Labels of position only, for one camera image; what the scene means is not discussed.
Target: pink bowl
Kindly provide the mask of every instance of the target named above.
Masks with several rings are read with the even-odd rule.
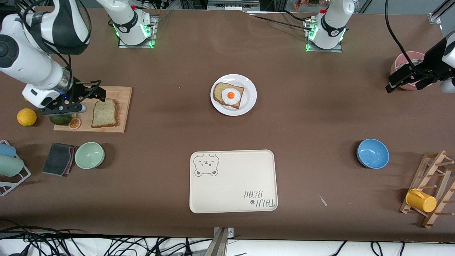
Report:
[[[416,51],[407,51],[406,53],[408,54],[409,58],[413,62],[414,62],[414,60],[421,62],[425,57],[425,55],[423,53],[416,52]],[[395,71],[397,71],[398,67],[400,67],[401,65],[406,64],[406,63],[408,63],[408,61],[406,60],[406,57],[403,54],[400,54],[396,58],[394,64],[392,65],[392,67],[390,69],[390,74],[393,74]],[[402,85],[400,88],[404,89],[404,90],[415,91],[415,90],[417,90],[417,88],[415,87],[415,84],[416,84],[416,82],[407,83],[405,85]]]

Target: mug handle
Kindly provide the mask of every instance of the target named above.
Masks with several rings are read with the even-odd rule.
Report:
[[[418,190],[413,190],[412,191],[413,194],[417,195],[418,197],[420,197],[421,199],[425,198],[424,194],[422,194],[422,192],[418,191]]]

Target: egg white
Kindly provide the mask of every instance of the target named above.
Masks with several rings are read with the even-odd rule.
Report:
[[[230,99],[228,98],[228,93],[233,92],[234,93],[234,98]],[[240,95],[240,92],[237,91],[236,89],[232,88],[226,88],[221,92],[221,98],[223,99],[224,103],[227,105],[235,105],[240,101],[240,98],[242,96]]]

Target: dried orange slice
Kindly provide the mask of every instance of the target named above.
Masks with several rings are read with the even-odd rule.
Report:
[[[71,122],[68,124],[68,127],[71,130],[76,130],[81,127],[82,121],[79,118],[73,118]]]

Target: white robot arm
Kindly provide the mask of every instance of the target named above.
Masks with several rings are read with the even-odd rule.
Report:
[[[150,37],[150,14],[129,5],[127,0],[96,0],[111,17],[119,38],[135,46]]]
[[[105,91],[99,84],[92,88],[78,84],[71,68],[63,68],[49,54],[82,53],[90,41],[90,31],[75,0],[55,0],[54,4],[52,12],[11,14],[4,18],[0,31],[0,71],[27,83],[22,94],[44,115],[82,113],[86,111],[81,104],[83,99],[104,100]]]
[[[332,0],[327,12],[312,17],[316,20],[316,27],[309,40],[322,49],[334,48],[343,39],[354,9],[353,0]]]
[[[388,93],[407,83],[416,83],[417,90],[442,81],[444,93],[455,92],[455,28],[425,53],[424,60],[413,68],[409,63],[389,76]]]

